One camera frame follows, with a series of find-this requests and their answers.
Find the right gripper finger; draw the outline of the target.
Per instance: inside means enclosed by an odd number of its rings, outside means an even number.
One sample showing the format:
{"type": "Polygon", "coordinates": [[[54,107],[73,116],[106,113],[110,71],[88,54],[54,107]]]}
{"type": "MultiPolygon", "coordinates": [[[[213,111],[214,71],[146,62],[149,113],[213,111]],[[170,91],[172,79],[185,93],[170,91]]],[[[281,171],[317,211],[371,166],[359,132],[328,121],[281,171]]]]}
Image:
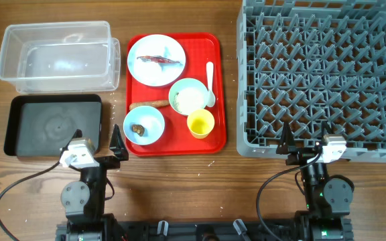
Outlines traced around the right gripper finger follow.
{"type": "Polygon", "coordinates": [[[334,132],[333,132],[332,128],[330,127],[330,125],[325,120],[323,120],[321,122],[321,127],[320,127],[321,137],[324,137],[324,135],[333,134],[333,133],[334,132]]]}
{"type": "Polygon", "coordinates": [[[283,124],[281,139],[279,140],[276,153],[279,155],[289,155],[296,152],[296,144],[289,123],[283,124]]]}

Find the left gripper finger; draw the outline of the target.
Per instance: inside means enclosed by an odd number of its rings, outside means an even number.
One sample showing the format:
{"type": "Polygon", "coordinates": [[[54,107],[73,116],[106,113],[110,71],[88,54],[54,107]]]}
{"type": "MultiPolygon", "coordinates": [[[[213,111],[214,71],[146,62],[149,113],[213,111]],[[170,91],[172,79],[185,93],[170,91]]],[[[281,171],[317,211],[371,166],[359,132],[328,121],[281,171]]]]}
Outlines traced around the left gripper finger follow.
{"type": "Polygon", "coordinates": [[[70,141],[73,141],[81,137],[82,137],[82,131],[80,129],[76,129],[70,141]]]}
{"type": "Polygon", "coordinates": [[[123,139],[121,137],[120,128],[117,124],[114,124],[109,149],[113,152],[116,157],[128,157],[128,151],[125,147],[123,139]]]}

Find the brown food scrap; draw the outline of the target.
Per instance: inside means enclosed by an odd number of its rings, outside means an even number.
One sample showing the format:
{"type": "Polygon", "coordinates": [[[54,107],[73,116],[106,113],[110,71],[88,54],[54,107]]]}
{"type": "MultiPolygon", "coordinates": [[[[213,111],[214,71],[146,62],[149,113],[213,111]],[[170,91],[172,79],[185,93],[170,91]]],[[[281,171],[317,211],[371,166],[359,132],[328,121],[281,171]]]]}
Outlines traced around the brown food scrap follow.
{"type": "Polygon", "coordinates": [[[143,125],[133,124],[131,126],[131,130],[134,133],[138,134],[140,137],[142,137],[145,134],[145,127],[143,125]]]}

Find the small light blue bowl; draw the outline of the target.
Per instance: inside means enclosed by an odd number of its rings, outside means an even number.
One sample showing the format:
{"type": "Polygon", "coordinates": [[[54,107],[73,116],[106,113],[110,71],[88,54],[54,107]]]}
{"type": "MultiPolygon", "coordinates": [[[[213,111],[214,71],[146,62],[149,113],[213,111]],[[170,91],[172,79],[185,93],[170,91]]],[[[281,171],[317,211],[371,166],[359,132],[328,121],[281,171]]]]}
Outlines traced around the small light blue bowl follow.
{"type": "Polygon", "coordinates": [[[165,125],[164,116],[158,109],[140,106],[127,113],[123,121],[123,132],[126,138],[136,145],[150,145],[163,135],[165,125]],[[141,136],[133,130],[134,125],[143,127],[141,136]]]}

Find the brown carrot stick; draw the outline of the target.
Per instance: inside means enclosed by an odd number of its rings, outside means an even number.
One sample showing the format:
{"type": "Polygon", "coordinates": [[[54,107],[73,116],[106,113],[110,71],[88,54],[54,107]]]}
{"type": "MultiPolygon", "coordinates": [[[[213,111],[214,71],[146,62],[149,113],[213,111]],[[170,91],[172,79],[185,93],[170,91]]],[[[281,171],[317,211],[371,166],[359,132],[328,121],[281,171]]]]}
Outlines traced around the brown carrot stick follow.
{"type": "Polygon", "coordinates": [[[133,110],[134,108],[140,107],[140,106],[151,106],[154,108],[160,108],[168,106],[170,102],[168,100],[153,100],[153,101],[147,101],[147,102],[135,102],[129,105],[129,110],[133,110]]]}

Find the white rice pile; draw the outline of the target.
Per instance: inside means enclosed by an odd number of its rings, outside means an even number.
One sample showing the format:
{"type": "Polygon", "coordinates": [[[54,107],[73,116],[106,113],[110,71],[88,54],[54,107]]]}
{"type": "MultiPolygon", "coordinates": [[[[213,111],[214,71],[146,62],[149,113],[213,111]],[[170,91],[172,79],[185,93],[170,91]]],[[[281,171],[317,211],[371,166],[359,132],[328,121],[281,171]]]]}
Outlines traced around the white rice pile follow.
{"type": "Polygon", "coordinates": [[[179,91],[174,97],[174,108],[181,114],[189,115],[204,107],[204,97],[197,88],[189,87],[179,91]]]}

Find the green bowl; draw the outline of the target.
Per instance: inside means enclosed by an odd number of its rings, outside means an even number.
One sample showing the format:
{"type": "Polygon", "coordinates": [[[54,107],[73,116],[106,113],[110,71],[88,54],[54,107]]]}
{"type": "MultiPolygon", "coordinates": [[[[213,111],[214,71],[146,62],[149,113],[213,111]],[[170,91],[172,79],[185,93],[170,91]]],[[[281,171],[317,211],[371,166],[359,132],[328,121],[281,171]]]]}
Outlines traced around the green bowl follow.
{"type": "Polygon", "coordinates": [[[172,87],[170,88],[169,94],[168,94],[168,100],[170,102],[170,106],[177,113],[179,113],[179,112],[174,108],[174,97],[179,91],[181,91],[182,89],[185,89],[185,88],[189,88],[189,87],[197,88],[201,91],[201,93],[203,94],[203,97],[204,97],[204,107],[203,108],[206,107],[206,104],[208,102],[208,90],[205,87],[205,85],[201,81],[194,79],[194,78],[183,78],[183,79],[175,82],[172,85],[172,87]]]}

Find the yellow plastic cup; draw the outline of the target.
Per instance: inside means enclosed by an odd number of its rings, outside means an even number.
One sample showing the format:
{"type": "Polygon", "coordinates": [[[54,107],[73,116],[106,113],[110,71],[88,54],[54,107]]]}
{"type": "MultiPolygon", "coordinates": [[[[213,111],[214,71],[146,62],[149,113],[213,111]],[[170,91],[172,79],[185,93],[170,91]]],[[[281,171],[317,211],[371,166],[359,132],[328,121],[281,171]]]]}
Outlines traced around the yellow plastic cup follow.
{"type": "Polygon", "coordinates": [[[187,126],[193,137],[206,138],[215,125],[214,116],[209,110],[198,109],[188,115],[187,126]]]}

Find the red snack wrapper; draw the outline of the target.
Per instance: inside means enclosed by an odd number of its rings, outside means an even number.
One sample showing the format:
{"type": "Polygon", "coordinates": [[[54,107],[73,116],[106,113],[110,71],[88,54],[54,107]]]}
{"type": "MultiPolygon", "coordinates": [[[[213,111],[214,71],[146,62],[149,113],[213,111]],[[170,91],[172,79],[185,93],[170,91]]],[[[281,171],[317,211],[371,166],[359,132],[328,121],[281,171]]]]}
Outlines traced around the red snack wrapper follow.
{"type": "Polygon", "coordinates": [[[138,60],[143,62],[155,62],[158,64],[179,64],[179,61],[171,60],[169,58],[164,58],[162,56],[138,56],[138,60]]]}

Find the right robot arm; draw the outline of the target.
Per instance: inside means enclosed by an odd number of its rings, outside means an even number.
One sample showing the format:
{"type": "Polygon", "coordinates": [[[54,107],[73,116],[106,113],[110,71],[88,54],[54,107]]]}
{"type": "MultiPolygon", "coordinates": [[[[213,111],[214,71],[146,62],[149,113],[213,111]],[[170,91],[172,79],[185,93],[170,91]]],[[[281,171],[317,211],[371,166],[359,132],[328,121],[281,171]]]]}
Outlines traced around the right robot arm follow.
{"type": "Polygon", "coordinates": [[[341,158],[346,151],[346,140],[334,134],[322,122],[321,138],[313,147],[297,147],[288,123],[283,125],[276,153],[287,155],[285,163],[300,167],[307,210],[297,211],[290,238],[292,240],[354,239],[352,224],[346,217],[355,186],[343,175],[330,176],[327,164],[341,158]]]}

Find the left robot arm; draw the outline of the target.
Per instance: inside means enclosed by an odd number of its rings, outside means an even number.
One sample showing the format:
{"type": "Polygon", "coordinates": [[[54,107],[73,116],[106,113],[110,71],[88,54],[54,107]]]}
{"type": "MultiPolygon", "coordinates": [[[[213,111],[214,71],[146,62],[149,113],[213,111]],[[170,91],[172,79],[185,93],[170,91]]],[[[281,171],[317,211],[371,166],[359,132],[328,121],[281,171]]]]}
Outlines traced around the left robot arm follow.
{"type": "Polygon", "coordinates": [[[76,130],[68,144],[61,149],[59,162],[80,172],[80,179],[67,184],[60,199],[67,224],[59,225],[56,241],[127,240],[127,233],[113,214],[105,213],[106,186],[110,184],[107,171],[119,169],[129,154],[118,125],[114,126],[110,145],[112,155],[95,157],[95,147],[89,138],[76,130]]]}

